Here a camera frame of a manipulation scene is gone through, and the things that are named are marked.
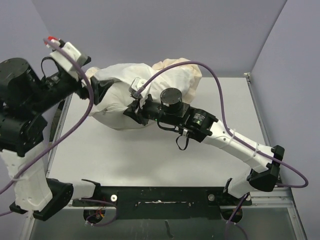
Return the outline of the aluminium table edge rail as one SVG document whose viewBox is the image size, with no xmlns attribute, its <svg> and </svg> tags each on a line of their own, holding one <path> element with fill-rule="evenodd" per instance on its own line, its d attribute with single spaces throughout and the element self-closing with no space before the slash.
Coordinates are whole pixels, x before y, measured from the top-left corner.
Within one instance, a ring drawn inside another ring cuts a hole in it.
<svg viewBox="0 0 320 240">
<path fill-rule="evenodd" d="M 270 146 L 271 145 L 270 139 L 269 139 L 269 136 L 267 134 L 267 130 L 266 130 L 265 124 L 263 122 L 262 115 L 261 115 L 260 110 L 259 110 L 258 102 L 256 100 L 256 97 L 255 97 L 255 94 L 254 94 L 254 91 L 253 91 L 253 88 L 252 88 L 251 73 L 250 72 L 246 72 L 246 73 L 243 74 L 243 76 L 246 79 L 246 82 L 247 82 L 247 85 L 248 85 L 248 89 L 249 89 L 249 92 L 250 92 L 250 95 L 251 95 L 251 99 L 252 99 L 252 102 L 253 102 L 255 113 L 256 113 L 256 116 L 257 116 L 257 119 L 258 119 L 258 123 L 259 123 L 259 127 L 260 127 L 260 130 L 261 130 L 261 134 L 262 134 L 262 137 L 263 137 L 263 143 L 266 146 Z"/>
</svg>

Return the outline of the aluminium front frame rail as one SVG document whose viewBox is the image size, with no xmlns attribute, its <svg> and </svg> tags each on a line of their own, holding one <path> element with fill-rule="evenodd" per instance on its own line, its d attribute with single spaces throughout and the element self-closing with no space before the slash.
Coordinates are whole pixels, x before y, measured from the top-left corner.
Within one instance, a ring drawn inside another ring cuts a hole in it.
<svg viewBox="0 0 320 240">
<path fill-rule="evenodd" d="M 111 205 L 72 201 L 46 221 L 27 217 L 23 240 L 304 240 L 288 189 L 246 200 L 220 187 L 106 187 Z"/>
</svg>

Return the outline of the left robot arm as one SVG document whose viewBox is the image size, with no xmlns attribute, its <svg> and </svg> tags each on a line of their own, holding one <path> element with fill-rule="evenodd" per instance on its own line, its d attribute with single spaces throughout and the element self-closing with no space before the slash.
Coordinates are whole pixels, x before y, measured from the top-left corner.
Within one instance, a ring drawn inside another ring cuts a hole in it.
<svg viewBox="0 0 320 240">
<path fill-rule="evenodd" d="M 44 112 L 71 94 L 98 104 L 112 86 L 111 80 L 90 79 L 85 88 L 56 63 L 57 72 L 39 78 L 27 60 L 10 58 L 0 64 L 0 155 L 14 187 L 12 213 L 31 212 L 46 221 L 70 201 L 95 206 L 104 203 L 101 185 L 87 179 L 61 182 L 48 178 L 42 157 L 49 149 L 44 144 Z"/>
</svg>

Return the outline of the grey pillowcase with cream ruffle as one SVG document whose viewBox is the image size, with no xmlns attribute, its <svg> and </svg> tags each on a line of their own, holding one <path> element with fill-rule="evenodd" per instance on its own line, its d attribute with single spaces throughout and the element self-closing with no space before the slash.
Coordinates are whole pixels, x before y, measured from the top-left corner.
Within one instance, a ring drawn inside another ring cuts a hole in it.
<svg viewBox="0 0 320 240">
<path fill-rule="evenodd" d="M 113 81 L 101 102 L 92 107 L 90 117 L 101 124 L 115 130 L 140 129 L 138 124 L 124 112 L 134 101 L 130 87 L 135 79 L 145 83 L 162 69 L 177 63 L 185 62 L 185 58 L 170 59 L 149 66 L 145 63 L 118 63 L 106 68 L 91 67 L 86 71 L 88 78 L 98 81 Z M 160 94 L 167 88 L 179 89 L 183 102 L 190 104 L 196 97 L 196 90 L 202 79 L 200 68 L 195 64 L 177 66 L 167 70 L 153 80 L 142 95 L 151 94 L 153 101 L 160 102 Z"/>
</svg>

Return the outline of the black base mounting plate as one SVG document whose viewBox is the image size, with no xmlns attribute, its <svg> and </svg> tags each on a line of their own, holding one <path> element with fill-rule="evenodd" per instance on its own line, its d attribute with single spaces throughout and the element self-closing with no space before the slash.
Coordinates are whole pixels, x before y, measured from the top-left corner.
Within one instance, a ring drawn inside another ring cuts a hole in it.
<svg viewBox="0 0 320 240">
<path fill-rule="evenodd" d="M 221 219 L 221 207 L 236 206 L 239 199 L 223 187 L 102 186 L 93 200 L 117 200 L 119 220 Z"/>
</svg>

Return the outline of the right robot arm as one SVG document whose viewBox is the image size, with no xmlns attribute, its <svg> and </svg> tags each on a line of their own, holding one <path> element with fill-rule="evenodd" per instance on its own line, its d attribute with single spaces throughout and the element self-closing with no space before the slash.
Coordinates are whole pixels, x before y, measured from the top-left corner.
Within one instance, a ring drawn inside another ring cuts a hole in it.
<svg viewBox="0 0 320 240">
<path fill-rule="evenodd" d="M 248 192 L 272 192 L 277 184 L 284 148 L 259 144 L 249 138 L 227 131 L 223 122 L 209 112 L 183 102 L 177 88 L 167 88 L 156 102 L 149 94 L 135 99 L 123 113 L 138 124 L 146 126 L 155 121 L 165 131 L 178 133 L 199 143 L 219 148 L 247 164 L 250 169 L 227 180 L 223 200 L 235 204 Z"/>
</svg>

